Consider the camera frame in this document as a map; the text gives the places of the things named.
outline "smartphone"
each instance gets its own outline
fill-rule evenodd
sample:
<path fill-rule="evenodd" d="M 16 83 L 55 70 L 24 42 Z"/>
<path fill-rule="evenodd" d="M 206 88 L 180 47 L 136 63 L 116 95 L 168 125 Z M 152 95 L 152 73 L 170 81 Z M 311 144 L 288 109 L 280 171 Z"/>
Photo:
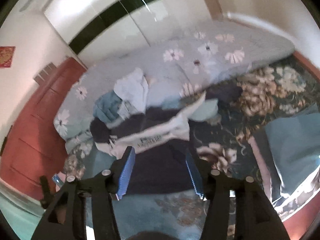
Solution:
<path fill-rule="evenodd" d="M 58 174 L 54 174 L 53 176 L 52 176 L 52 180 L 55 182 L 55 184 L 58 186 L 58 187 L 60 187 L 60 188 L 62 188 L 62 186 L 63 186 L 63 181 L 59 178 L 59 176 L 58 176 Z"/>

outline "metal screw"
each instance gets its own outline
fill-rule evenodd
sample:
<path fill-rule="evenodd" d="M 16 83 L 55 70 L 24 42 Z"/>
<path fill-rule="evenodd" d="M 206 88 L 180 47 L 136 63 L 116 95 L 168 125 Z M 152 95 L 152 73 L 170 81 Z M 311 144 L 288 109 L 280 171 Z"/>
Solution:
<path fill-rule="evenodd" d="M 103 170 L 103 171 L 101 172 L 101 174 L 102 174 L 103 176 L 108 176 L 108 175 L 111 174 L 111 170 Z"/>
<path fill-rule="evenodd" d="M 247 182 L 249 182 L 249 183 L 254 182 L 253 177 L 250 177 L 250 176 L 246 177 L 245 180 L 246 180 Z"/>
<path fill-rule="evenodd" d="M 67 182 L 73 182 L 75 179 L 76 179 L 75 176 L 70 175 L 70 176 L 67 177 Z"/>
<path fill-rule="evenodd" d="M 211 171 L 211 175 L 213 175 L 213 176 L 219 176 L 219 175 L 220 175 L 220 171 L 214 169 L 214 170 Z"/>

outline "red and gold wall decoration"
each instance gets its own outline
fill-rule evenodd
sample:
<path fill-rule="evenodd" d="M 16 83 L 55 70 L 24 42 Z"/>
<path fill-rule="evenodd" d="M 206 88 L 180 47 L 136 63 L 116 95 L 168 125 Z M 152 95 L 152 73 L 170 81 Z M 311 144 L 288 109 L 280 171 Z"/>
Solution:
<path fill-rule="evenodd" d="M 11 67 L 15 49 L 16 47 L 0 47 L 0 68 Z"/>

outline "red leather bed frame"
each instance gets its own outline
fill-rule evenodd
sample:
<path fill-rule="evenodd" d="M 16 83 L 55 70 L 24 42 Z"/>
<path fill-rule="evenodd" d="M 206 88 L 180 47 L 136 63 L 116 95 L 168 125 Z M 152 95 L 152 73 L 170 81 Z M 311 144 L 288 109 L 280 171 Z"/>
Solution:
<path fill-rule="evenodd" d="M 295 53 L 299 61 L 320 81 L 320 72 Z M 51 177 L 62 171 L 67 157 L 65 141 L 53 126 L 53 119 L 73 83 L 86 70 L 73 58 L 64 61 L 40 85 L 15 121 L 0 162 L 0 178 L 20 192 L 40 200 L 39 177 Z M 308 230 L 320 210 L 320 193 L 284 222 L 291 240 L 298 240 Z"/>

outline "red headboard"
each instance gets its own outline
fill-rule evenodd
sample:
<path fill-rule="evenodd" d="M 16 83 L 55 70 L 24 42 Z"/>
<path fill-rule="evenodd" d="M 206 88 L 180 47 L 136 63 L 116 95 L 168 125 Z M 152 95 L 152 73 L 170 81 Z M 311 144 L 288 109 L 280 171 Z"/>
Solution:
<path fill-rule="evenodd" d="M 65 96 L 86 70 L 74 59 L 65 60 L 39 86 L 14 122 L 0 162 L 0 178 L 18 191 L 43 198 L 39 177 L 62 171 L 67 157 L 65 141 L 56 132 L 53 119 Z"/>

